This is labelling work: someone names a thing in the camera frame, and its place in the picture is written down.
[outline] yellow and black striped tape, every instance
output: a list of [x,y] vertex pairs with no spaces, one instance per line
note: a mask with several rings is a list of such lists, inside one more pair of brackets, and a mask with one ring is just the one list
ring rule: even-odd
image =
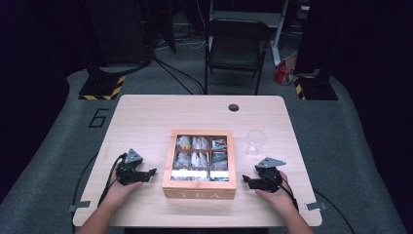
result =
[[124,81],[126,79],[126,76],[122,76],[119,78],[118,83],[116,84],[115,89],[113,90],[111,95],[108,96],[79,96],[79,99],[88,99],[88,100],[99,100],[99,99],[115,99],[118,94],[121,92],[122,85],[124,84]]
[[[314,78],[314,76],[304,76],[305,78]],[[294,86],[295,86],[295,91],[297,92],[297,95],[300,99],[306,99],[304,96],[303,89],[301,88],[300,83],[298,82],[298,77],[294,76],[293,78],[294,81]]]

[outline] gray carpet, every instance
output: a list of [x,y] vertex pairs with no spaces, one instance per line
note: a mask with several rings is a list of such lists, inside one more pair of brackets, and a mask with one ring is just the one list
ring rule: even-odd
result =
[[[297,48],[297,41],[285,41],[282,57]],[[178,46],[177,54],[165,48],[158,59],[180,69],[200,82],[204,79],[204,48]],[[110,68],[122,70],[125,67]],[[274,82],[275,67],[268,53],[259,90],[261,96],[284,98],[300,149],[314,188],[332,201],[356,233],[405,233],[388,191],[378,175],[364,139],[357,112],[346,89],[334,78],[331,84],[338,101],[300,100],[292,84]],[[198,88],[176,74],[198,95]],[[110,124],[115,100],[79,100],[78,92],[88,78],[86,71],[67,77],[70,94],[53,128],[45,138],[15,186],[0,206],[0,233],[71,233],[66,211],[76,182],[89,160],[97,153]],[[231,91],[251,94],[250,90]],[[188,95],[156,62],[128,75],[120,92],[125,94]],[[95,112],[107,116],[102,128],[88,128]],[[81,181],[80,197],[89,170]],[[317,195],[319,202],[326,201]],[[317,233],[351,233],[344,219],[329,206],[321,212],[323,222]],[[271,233],[284,233],[271,228]],[[122,233],[110,228],[110,233]]]

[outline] person's left hand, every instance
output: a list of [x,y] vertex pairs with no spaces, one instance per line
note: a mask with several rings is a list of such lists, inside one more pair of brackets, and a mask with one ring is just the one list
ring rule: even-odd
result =
[[[119,167],[119,164],[116,165],[115,170],[113,170],[110,182],[116,179],[116,171]],[[128,185],[123,185],[119,181],[115,181],[112,186],[110,186],[107,191],[106,197],[102,201],[102,205],[110,206],[113,209],[118,209],[128,198],[128,196],[134,192],[138,187],[142,186],[143,182],[136,182]]]

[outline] black speaker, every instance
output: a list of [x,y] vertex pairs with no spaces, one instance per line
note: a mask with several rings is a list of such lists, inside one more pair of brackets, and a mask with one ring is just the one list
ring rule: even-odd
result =
[[155,32],[148,1],[85,0],[107,65],[150,59]]

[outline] hole in table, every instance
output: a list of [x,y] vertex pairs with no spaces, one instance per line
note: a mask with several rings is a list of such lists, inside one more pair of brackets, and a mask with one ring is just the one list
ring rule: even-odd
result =
[[240,107],[239,107],[237,104],[230,104],[230,105],[228,106],[228,108],[229,108],[231,111],[233,111],[233,112],[236,112],[236,111],[238,111],[238,110],[240,109]]

